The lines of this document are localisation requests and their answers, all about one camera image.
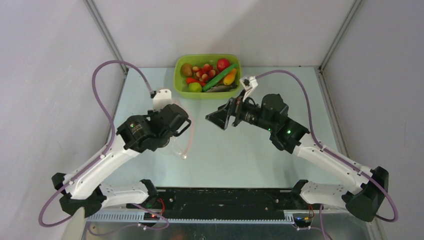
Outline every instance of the reflective surface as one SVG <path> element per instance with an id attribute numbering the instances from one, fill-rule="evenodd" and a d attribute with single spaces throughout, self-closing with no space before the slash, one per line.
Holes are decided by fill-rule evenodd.
<path id="1" fill-rule="evenodd" d="M 316 215 L 312 226 L 319 227 Z M 324 213 L 325 230 L 333 240 L 376 240 L 378 233 L 369 234 L 375 223 L 365 223 L 348 213 Z M 127 223 L 97 222 L 93 231 L 106 233 L 120 228 Z M 146 230 L 142 227 L 129 227 L 104 237 L 94 237 L 88 233 L 87 240 L 322 240 L 320 230 L 296 229 L 289 224 L 208 224 L 208 223 L 173 223 L 159 231 Z"/>
<path id="2" fill-rule="evenodd" d="M 243 67 L 242 75 L 259 75 L 283 69 L 297 75 L 308 93 L 316 135 L 329 147 L 336 149 L 331 123 L 313 67 Z M 173 68 L 141 68 L 154 90 L 173 87 Z M 275 73 L 258 81 L 251 97 L 260 103 L 269 93 L 281 94 L 289 106 L 288 115 L 309 127 L 305 97 L 297 82 L 289 75 Z M 242 122 L 237 127 L 221 130 L 205 120 L 228 99 L 178 99 L 194 121 L 194 133 L 187 158 L 175 154 L 178 147 L 170 142 L 155 152 L 145 151 L 126 162 L 108 178 L 105 184 L 127 185 L 150 179 L 157 187 L 199 188 L 292 188 L 300 179 L 322 184 L 340 181 L 320 167 L 286 151 L 279 151 L 269 140 L 270 133 Z M 116 126 L 129 116 L 146 114 L 152 108 L 145 83 L 130 69 L 125 80 L 114 122 Z M 190 139 L 191 129 L 176 138 L 181 149 Z"/>

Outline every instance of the gray wall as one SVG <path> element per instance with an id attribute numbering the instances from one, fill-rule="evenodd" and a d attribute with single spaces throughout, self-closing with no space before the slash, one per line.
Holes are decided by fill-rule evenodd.
<path id="1" fill-rule="evenodd" d="M 351 157 L 390 172 L 390 240 L 423 234 L 423 44 L 424 1 L 365 1 L 324 70 Z"/>
<path id="2" fill-rule="evenodd" d="M 227 53 L 256 67 L 319 65 L 354 0 L 95 2 L 123 59 L 137 66 Z"/>
<path id="3" fill-rule="evenodd" d="M 66 223 L 43 228 L 37 217 L 54 193 L 50 177 L 105 143 L 91 75 L 113 56 L 82 0 L 1 1 L 0 36 L 0 239 L 61 239 Z M 123 74 L 109 66 L 98 77 L 111 111 Z M 66 215 L 56 199 L 44 221 Z"/>

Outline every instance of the green basket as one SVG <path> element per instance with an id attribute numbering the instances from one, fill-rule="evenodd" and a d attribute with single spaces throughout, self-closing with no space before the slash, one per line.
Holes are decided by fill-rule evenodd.
<path id="1" fill-rule="evenodd" d="M 238 64 L 236 69 L 234 82 L 237 84 L 237 88 L 226 92 L 190 92 L 189 86 L 186 83 L 187 77 L 181 74 L 181 66 L 185 63 L 189 63 L 193 66 L 202 67 L 204 64 L 212 64 L 214 67 L 217 66 L 219 59 L 228 59 L 231 64 Z M 175 73 L 173 76 L 173 87 L 175 90 L 186 99 L 229 99 L 236 95 L 240 91 L 240 78 L 242 76 L 242 68 L 240 66 L 240 60 L 231 54 L 193 54 L 182 56 L 176 61 Z"/>

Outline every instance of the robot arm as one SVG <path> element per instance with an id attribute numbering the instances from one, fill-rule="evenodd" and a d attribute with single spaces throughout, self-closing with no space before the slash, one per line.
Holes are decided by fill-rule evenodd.
<path id="1" fill-rule="evenodd" d="M 178 105 L 171 104 L 171 99 L 169 89 L 158 91 L 153 98 L 153 110 L 149 110 L 147 115 L 130 116 L 121 124 L 108 151 L 102 154 L 107 147 L 105 145 L 72 173 L 56 173 L 51 178 L 57 190 L 69 182 L 60 199 L 64 212 L 73 215 L 77 209 L 84 207 L 85 217 L 89 217 L 109 206 L 127 203 L 146 205 L 156 201 L 158 193 L 150 180 L 143 179 L 136 184 L 123 186 L 102 182 L 122 164 L 145 150 L 154 152 L 157 148 L 165 147 L 170 137 L 178 137 L 188 129 L 191 124 L 188 114 Z M 100 160 L 73 179 L 99 156 Z"/>
<path id="2" fill-rule="evenodd" d="M 384 200 L 383 193 L 367 178 L 324 151 L 329 150 L 329 147 L 318 147 L 310 131 L 288 117 L 289 106 L 279 94 L 267 94 L 263 97 L 261 105 L 253 104 L 250 103 L 249 95 L 258 86 L 255 77 L 244 77 L 240 79 L 240 83 L 244 87 L 241 94 L 230 98 L 227 104 L 208 114 L 206 119 L 225 130 L 230 117 L 234 116 L 234 127 L 244 121 L 269 131 L 269 139 L 277 149 L 306 159 L 335 175 L 343 183 L 317 184 L 300 180 L 293 187 L 293 194 L 299 195 L 309 204 L 321 203 L 346 208 L 355 217 L 371 222 Z M 385 169 L 371 169 L 337 151 L 332 152 L 358 167 L 361 172 L 372 176 L 387 191 L 389 174 Z"/>

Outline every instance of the metal frame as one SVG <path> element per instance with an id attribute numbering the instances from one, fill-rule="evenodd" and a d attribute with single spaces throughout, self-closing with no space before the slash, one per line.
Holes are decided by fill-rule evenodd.
<path id="1" fill-rule="evenodd" d="M 101 35 L 104 38 L 104 41 L 106 42 L 107 46 L 109 47 L 110 51 L 112 52 L 114 58 L 116 60 L 124 60 L 122 58 L 122 55 L 118 49 L 117 44 L 114 41 L 114 38 L 111 35 L 111 32 L 109 31 L 108 27 L 106 26 L 105 21 L 103 20 L 102 15 L 99 12 L 99 9 L 97 8 L 96 4 L 93 0 L 84 0 L 85 5 L 87 6 L 88 11 L 90 12 L 95 24 L 98 27 L 98 30 L 100 31 Z M 120 65 L 123 74 L 127 74 L 127 67 L 123 64 Z"/>
<path id="2" fill-rule="evenodd" d="M 342 23 L 342 25 L 340 26 L 340 29 L 338 30 L 336 36 L 334 37 L 328 51 L 326 52 L 320 66 L 316 66 L 315 67 L 315 72 L 316 72 L 316 77 L 318 79 L 318 84 L 319 87 L 321 89 L 321 94 L 324 98 L 324 102 L 325 102 L 325 107 L 328 113 L 328 116 L 330 117 L 330 122 L 331 122 L 331 127 L 333 130 L 333 134 L 336 138 L 336 144 L 337 144 L 337 148 L 338 150 L 345 156 L 349 157 L 349 151 L 348 148 L 346 146 L 346 141 L 343 135 L 343 130 L 342 127 L 340 125 L 340 121 L 339 118 L 337 116 L 337 110 L 334 106 L 334 103 L 332 101 L 331 98 L 331 94 L 330 94 L 330 90 L 329 87 L 326 83 L 325 77 L 323 75 L 323 71 L 324 69 L 327 67 L 328 63 L 330 62 L 334 52 L 336 51 L 340 41 L 342 40 L 343 36 L 346 34 L 352 19 L 355 17 L 355 15 L 358 13 L 358 10 L 360 9 L 360 7 L 362 6 L 362 3 L 364 2 L 364 0 L 355 0 L 351 6 L 351 8 L 349 9 L 349 12 L 347 13 L 346 17 L 344 18 L 344 21 Z M 100 33 L 102 34 L 107 46 L 109 47 L 111 53 L 113 54 L 114 58 L 117 60 L 123 60 L 123 57 L 119 51 L 118 46 L 116 45 L 111 33 L 109 32 L 109 29 L 105 23 L 105 21 L 102 18 L 102 15 L 100 14 L 96 4 L 94 3 L 94 0 L 84 0 L 84 3 L 88 9 L 88 11 L 90 12 L 94 22 L 96 23 Z M 125 84 L 125 79 L 126 79 L 126 75 L 128 72 L 128 69 L 125 65 L 121 64 L 120 65 L 123 73 L 125 74 L 124 77 L 124 81 L 122 83 L 122 88 L 121 91 L 119 93 L 118 96 L 118 102 L 121 98 L 121 94 L 122 94 L 122 89 L 124 87 Z M 117 110 L 117 106 L 118 106 L 118 102 L 115 106 L 115 110 L 114 110 L 114 114 L 113 116 L 115 116 L 115 112 Z M 119 215 L 121 215 L 118 212 L 114 211 L 114 214 L 110 215 L 110 218 L 115 218 L 115 219 L 107 219 L 107 221 L 112 221 L 112 222 L 116 222 L 116 218 L 119 218 Z M 383 225 L 381 220 L 379 219 L 375 219 L 371 224 L 369 224 L 367 226 L 368 229 L 368 233 L 371 237 L 372 240 L 387 240 L 387 236 L 386 233 L 384 231 Z"/>
<path id="3" fill-rule="evenodd" d="M 327 53 L 324 56 L 324 59 L 322 60 L 321 65 L 319 66 L 319 69 L 322 71 L 326 68 L 327 64 L 329 63 L 330 59 L 333 56 L 333 53 L 335 52 L 337 46 L 340 43 L 340 40 L 345 35 L 346 31 L 348 30 L 352 19 L 357 14 L 359 8 L 362 6 L 362 3 L 364 0 L 355 0 L 353 2 L 352 6 L 349 9 L 349 12 L 347 13 L 346 17 L 344 18 L 343 23 L 341 24 L 340 29 L 338 30 L 337 34 L 334 37 L 334 40 L 331 43 L 330 48 L 328 49 Z"/>

